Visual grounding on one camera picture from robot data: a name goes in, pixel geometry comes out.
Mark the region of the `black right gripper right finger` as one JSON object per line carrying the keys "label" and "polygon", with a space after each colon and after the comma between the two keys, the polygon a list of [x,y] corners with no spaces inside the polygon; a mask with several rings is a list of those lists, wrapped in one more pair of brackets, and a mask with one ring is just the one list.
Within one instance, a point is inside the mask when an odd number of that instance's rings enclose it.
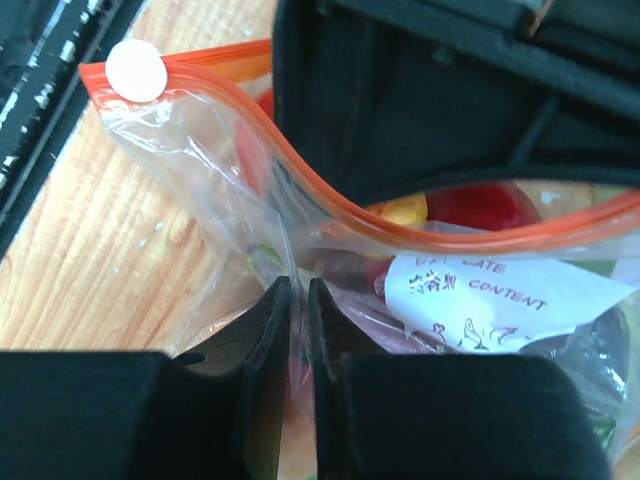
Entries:
{"label": "black right gripper right finger", "polygon": [[608,479],[577,389],[526,355],[386,352],[309,287],[322,479]]}

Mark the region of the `clear zip top bag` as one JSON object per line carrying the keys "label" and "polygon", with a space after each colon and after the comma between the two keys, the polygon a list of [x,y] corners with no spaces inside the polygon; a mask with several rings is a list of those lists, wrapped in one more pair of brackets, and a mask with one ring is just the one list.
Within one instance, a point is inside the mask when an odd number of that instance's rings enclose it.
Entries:
{"label": "clear zip top bag", "polygon": [[[639,420],[639,194],[589,182],[507,180],[541,221],[488,231],[397,225],[341,208],[272,121],[267,40],[163,56],[138,39],[81,79],[117,143],[199,222],[231,281],[322,279],[340,311],[402,354],[520,353],[557,362],[617,460]],[[235,124],[271,150],[269,190],[244,181]]]}

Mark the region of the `fake strawberry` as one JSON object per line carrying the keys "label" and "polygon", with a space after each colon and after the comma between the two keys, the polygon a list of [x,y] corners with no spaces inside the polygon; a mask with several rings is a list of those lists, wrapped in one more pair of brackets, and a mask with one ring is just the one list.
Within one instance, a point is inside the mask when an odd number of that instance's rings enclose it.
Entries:
{"label": "fake strawberry", "polygon": [[258,196],[265,197],[269,190],[271,150],[253,120],[241,117],[236,121],[235,147],[242,178]]}

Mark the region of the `fake red apple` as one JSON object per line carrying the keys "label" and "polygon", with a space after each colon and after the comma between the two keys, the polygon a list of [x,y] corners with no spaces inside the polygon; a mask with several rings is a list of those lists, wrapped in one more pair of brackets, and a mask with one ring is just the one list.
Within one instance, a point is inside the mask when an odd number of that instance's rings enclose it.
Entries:
{"label": "fake red apple", "polygon": [[501,231],[541,221],[528,196],[513,183],[477,184],[425,194],[427,219]]}

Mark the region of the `fake yellow orange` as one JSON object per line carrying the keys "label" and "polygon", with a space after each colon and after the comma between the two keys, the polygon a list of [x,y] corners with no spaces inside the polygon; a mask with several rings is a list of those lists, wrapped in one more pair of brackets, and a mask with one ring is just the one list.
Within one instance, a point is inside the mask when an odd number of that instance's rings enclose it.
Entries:
{"label": "fake yellow orange", "polygon": [[404,226],[422,224],[428,217],[428,205],[423,194],[414,194],[387,201],[380,207],[380,216]]}

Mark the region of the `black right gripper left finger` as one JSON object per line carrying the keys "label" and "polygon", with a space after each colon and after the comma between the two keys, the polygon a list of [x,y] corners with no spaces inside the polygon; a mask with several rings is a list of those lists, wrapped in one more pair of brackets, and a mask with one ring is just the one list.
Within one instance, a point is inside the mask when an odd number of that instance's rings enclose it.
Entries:
{"label": "black right gripper left finger", "polygon": [[218,333],[154,351],[5,351],[5,479],[274,479],[291,286]]}

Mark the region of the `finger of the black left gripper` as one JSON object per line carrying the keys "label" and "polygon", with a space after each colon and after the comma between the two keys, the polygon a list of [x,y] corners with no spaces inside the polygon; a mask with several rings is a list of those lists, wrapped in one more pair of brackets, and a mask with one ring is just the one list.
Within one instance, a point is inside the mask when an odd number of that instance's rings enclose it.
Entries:
{"label": "finger of the black left gripper", "polygon": [[472,182],[639,183],[639,47],[515,1],[283,1],[275,120],[359,205]]}

